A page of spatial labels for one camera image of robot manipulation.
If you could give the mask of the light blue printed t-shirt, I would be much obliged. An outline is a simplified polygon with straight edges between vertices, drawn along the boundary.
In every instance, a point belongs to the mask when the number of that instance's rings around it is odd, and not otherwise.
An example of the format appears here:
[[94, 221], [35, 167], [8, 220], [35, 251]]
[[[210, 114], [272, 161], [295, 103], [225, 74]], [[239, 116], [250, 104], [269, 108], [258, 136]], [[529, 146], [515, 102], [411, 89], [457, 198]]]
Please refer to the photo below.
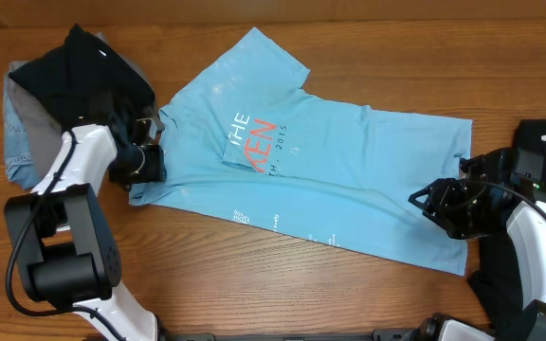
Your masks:
[[134, 186], [131, 203], [462, 275], [466, 243], [409, 197], [458, 176], [471, 121], [321, 99], [305, 92], [308, 75], [250, 30], [160, 109], [167, 178]]

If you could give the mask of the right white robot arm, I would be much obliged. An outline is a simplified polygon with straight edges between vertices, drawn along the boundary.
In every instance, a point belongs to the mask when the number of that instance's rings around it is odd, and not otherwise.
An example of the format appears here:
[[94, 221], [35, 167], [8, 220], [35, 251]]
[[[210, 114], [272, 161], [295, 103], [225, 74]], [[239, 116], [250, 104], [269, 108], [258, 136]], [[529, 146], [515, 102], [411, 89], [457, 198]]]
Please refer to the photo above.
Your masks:
[[439, 178], [409, 202], [455, 240], [477, 240], [468, 282], [496, 340], [546, 340], [545, 158], [499, 149], [463, 159], [461, 179]]

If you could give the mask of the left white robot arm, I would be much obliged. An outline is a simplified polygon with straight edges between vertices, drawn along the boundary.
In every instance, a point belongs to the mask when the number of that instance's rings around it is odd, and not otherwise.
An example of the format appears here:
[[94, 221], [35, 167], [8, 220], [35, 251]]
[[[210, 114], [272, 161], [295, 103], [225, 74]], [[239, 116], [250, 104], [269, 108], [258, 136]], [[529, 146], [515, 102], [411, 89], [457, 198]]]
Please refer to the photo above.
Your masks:
[[100, 185], [110, 165], [138, 163], [131, 178], [163, 180], [163, 151], [138, 146], [126, 131], [105, 125], [75, 127], [49, 173], [29, 194], [8, 199], [4, 215], [12, 251], [5, 274], [10, 305], [36, 315], [13, 292], [18, 276], [26, 295], [46, 302], [45, 315], [77, 314], [107, 340], [164, 340], [160, 319], [143, 308], [121, 279], [116, 240], [99, 204]]

